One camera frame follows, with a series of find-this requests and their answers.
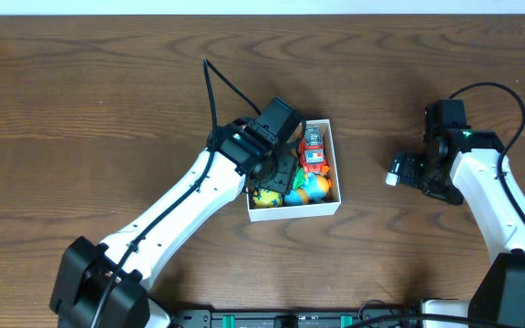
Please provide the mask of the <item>yellow ball blue letters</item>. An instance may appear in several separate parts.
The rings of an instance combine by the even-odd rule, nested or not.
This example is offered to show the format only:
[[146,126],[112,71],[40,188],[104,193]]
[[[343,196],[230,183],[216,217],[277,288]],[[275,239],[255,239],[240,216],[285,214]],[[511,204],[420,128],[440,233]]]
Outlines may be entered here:
[[283,206],[283,194],[267,189],[255,190],[252,194],[255,209],[279,208]]

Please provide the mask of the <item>red toy fire truck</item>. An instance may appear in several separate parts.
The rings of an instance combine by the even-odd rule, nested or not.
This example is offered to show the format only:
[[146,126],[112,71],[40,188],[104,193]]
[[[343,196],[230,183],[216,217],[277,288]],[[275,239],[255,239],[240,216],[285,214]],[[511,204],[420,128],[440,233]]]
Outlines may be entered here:
[[299,143],[298,155],[300,166],[305,174],[325,176],[330,167],[324,152],[324,140],[320,126],[307,126],[304,137]]

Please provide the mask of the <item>blue orange toy figure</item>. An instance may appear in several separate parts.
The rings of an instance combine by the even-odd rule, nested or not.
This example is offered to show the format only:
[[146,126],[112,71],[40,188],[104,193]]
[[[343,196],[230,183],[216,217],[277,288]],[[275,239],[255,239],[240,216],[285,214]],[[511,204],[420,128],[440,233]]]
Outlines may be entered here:
[[305,184],[298,189],[291,190],[283,198],[284,206],[309,205],[311,203],[320,203],[329,193],[332,187],[330,179],[310,174]]

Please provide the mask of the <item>green round disc toy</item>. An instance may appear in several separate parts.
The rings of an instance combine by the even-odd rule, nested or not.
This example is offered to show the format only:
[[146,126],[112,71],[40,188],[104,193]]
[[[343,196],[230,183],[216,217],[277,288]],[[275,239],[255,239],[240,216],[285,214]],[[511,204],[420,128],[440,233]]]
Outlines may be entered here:
[[301,189],[303,186],[308,184],[307,173],[304,171],[304,168],[298,168],[293,176],[293,190]]

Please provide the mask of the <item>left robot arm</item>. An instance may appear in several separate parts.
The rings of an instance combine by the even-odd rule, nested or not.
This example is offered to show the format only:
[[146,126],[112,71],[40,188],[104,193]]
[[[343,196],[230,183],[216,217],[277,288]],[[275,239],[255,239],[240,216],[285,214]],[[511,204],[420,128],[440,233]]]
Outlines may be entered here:
[[65,250],[49,307],[61,327],[168,327],[171,316],[149,290],[180,246],[244,189],[284,194],[302,116],[275,97],[257,118],[216,126],[189,171],[148,210],[95,244]]

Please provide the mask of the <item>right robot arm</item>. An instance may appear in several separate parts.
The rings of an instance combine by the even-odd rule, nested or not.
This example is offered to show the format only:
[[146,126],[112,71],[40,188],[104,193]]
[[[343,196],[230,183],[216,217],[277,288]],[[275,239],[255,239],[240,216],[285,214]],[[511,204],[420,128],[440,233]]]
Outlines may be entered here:
[[423,153],[398,151],[386,184],[404,184],[451,205],[467,204],[489,251],[490,268],[470,300],[431,299],[419,311],[525,327],[525,196],[496,133],[474,130],[462,101],[425,109]]

